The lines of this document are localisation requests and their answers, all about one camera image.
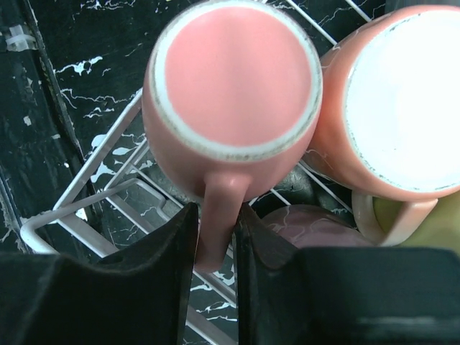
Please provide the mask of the purple mug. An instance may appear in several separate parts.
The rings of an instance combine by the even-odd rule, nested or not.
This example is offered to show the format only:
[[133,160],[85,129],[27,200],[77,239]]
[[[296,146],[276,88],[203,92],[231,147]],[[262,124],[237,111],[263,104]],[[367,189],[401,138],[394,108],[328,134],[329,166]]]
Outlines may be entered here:
[[306,247],[373,247],[359,231],[319,206],[284,206],[265,217],[264,225],[299,249]]

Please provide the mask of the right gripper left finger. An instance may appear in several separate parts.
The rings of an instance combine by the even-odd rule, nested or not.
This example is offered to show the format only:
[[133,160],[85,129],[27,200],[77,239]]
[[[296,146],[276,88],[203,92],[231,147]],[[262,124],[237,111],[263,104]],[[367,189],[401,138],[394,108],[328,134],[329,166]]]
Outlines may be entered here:
[[198,207],[94,264],[1,254],[3,344],[180,344]]

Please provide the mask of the pink mug white inside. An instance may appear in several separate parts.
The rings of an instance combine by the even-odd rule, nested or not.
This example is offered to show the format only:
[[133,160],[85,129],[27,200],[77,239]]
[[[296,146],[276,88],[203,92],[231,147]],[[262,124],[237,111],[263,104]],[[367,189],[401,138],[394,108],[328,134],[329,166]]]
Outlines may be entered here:
[[142,91],[149,147],[201,205],[195,268],[224,261],[242,204],[299,162],[323,93],[314,44],[285,12],[258,1],[202,1],[158,37]]

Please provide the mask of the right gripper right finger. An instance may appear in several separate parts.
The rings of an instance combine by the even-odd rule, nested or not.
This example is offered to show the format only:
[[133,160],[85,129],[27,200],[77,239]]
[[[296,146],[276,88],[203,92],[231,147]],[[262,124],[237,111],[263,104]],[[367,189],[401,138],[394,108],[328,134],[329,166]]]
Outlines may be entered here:
[[299,249],[243,206],[240,344],[457,344],[459,257],[431,248]]

